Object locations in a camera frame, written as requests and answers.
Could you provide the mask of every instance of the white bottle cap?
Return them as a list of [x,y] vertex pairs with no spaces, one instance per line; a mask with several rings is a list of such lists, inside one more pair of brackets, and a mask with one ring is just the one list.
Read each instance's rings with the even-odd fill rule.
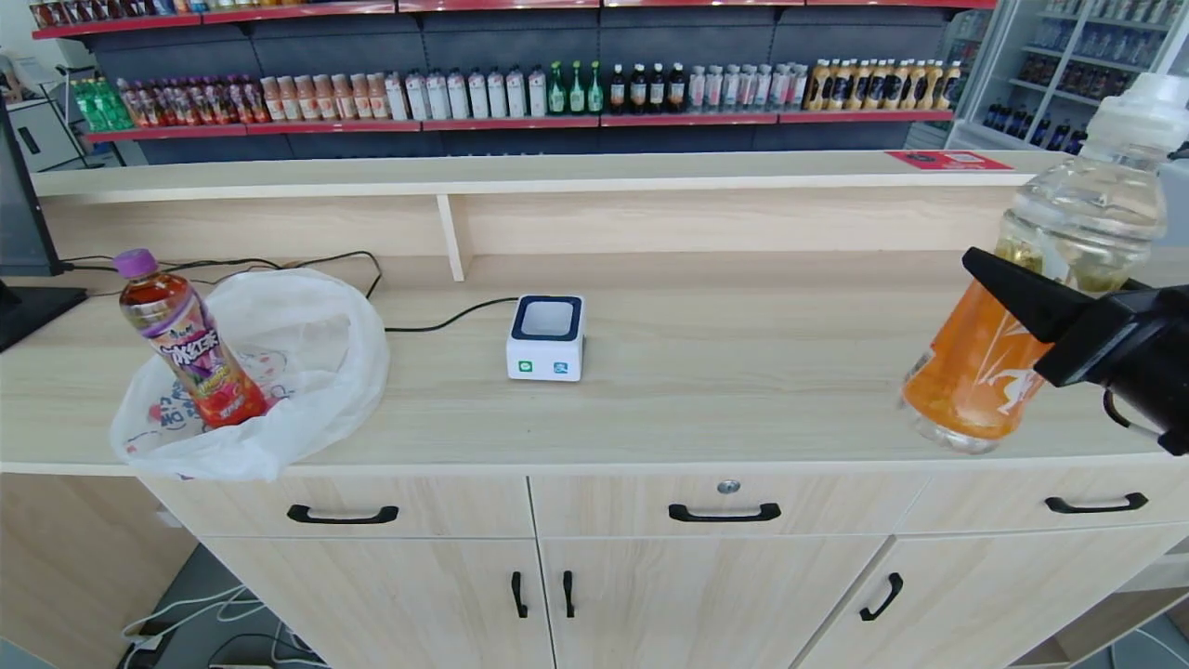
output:
[[1122,95],[1099,103],[1087,132],[1094,144],[1137,144],[1166,153],[1189,137],[1189,78],[1141,72]]

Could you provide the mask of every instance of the drawer handle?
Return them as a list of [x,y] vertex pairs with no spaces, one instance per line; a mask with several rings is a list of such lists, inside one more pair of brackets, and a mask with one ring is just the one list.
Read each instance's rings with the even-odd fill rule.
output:
[[568,569],[561,575],[561,589],[566,591],[566,618],[574,617],[574,573]]
[[289,507],[289,520],[295,523],[310,523],[315,525],[383,525],[396,520],[401,513],[400,507],[382,506],[376,516],[371,518],[314,518],[309,515],[309,507],[303,504],[295,504]]
[[760,513],[755,516],[694,516],[684,504],[671,504],[669,518],[680,523],[765,523],[780,518],[780,505],[761,504]]
[[1070,506],[1069,503],[1061,498],[1049,498],[1044,504],[1050,511],[1055,513],[1114,513],[1116,511],[1138,511],[1144,509],[1147,504],[1147,498],[1144,493],[1131,493],[1130,496],[1124,496],[1127,504],[1122,506]]
[[888,599],[883,600],[883,604],[881,604],[880,607],[876,608],[874,613],[872,612],[870,608],[867,607],[863,607],[863,610],[858,612],[858,617],[863,619],[863,623],[870,623],[872,620],[879,618],[880,614],[882,614],[883,611],[887,610],[888,605],[892,604],[892,601],[897,598],[897,595],[900,594],[900,591],[904,588],[904,579],[901,579],[900,575],[897,574],[895,572],[888,574],[888,583],[892,583],[892,592],[888,594]]
[[516,601],[516,614],[528,618],[528,607],[520,600],[520,572],[512,572],[512,599]]

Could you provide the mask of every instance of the orange drink bottle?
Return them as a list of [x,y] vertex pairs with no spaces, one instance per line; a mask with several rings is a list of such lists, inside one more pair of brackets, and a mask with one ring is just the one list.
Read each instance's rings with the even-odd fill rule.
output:
[[[1037,175],[1004,213],[995,254],[1089,294],[1115,290],[1168,222],[1156,170],[1189,135],[1189,80],[1141,74],[1102,101],[1078,156]],[[1015,431],[1049,351],[977,282],[908,372],[900,406],[926,438],[986,453]]]
[[194,400],[210,428],[238,425],[264,416],[264,393],[219,337],[215,321],[189,280],[162,271],[147,248],[133,248],[113,260],[128,284],[120,310],[149,340]]

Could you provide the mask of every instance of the purple bottle cap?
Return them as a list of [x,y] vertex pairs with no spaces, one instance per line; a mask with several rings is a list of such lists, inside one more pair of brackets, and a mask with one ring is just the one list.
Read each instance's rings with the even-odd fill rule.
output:
[[157,258],[149,248],[131,248],[112,258],[112,264],[125,278],[134,278],[157,271]]

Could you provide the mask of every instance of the gray floor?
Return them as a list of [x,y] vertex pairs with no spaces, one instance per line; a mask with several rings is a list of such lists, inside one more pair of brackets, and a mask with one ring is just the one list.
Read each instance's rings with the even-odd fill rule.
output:
[[[234,576],[228,573],[218,560],[206,549],[199,547],[190,557],[185,567],[178,573],[177,579],[162,598],[161,606],[170,602],[195,599],[220,593],[238,585]],[[190,607],[178,607],[169,613],[164,620],[172,623],[181,620],[189,613],[196,611],[201,605]],[[246,608],[228,610],[228,616]],[[169,642],[162,654],[156,669],[207,669],[207,659],[224,642],[231,637],[254,632],[272,636],[277,629],[277,618],[270,611],[262,611],[237,623],[219,623],[215,620],[215,612],[209,611],[200,618],[188,623],[180,629]],[[1164,617],[1152,620],[1144,626],[1144,630],[1170,645],[1172,650],[1189,659],[1189,640]],[[214,659],[224,663],[238,664],[263,664],[269,662],[270,642],[263,638],[244,638],[234,642],[226,650],[220,652]],[[1189,664],[1182,664],[1168,654],[1158,644],[1141,635],[1133,633],[1115,644],[1115,669],[1183,669]],[[302,657],[298,654],[278,649],[281,658]],[[48,664],[25,654],[20,649],[7,643],[0,644],[0,667],[2,669],[51,669]],[[292,664],[287,667],[301,667]],[[1077,669],[1111,669],[1107,654],[1101,652],[1077,665]]]

